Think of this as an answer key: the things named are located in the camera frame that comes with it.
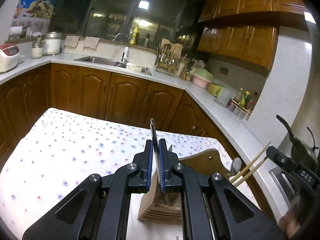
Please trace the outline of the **person's right hand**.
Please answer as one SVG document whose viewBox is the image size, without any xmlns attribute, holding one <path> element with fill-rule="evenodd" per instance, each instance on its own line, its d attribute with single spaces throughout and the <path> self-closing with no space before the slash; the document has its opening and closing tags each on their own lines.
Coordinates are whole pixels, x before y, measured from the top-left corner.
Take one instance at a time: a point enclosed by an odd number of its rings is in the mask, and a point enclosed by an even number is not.
<svg viewBox="0 0 320 240">
<path fill-rule="evenodd" d="M 285 215 L 281 217 L 278 226 L 288 239 L 299 239 L 299 230 L 308 216 L 308 209 L 303 199 L 295 200 Z"/>
</svg>

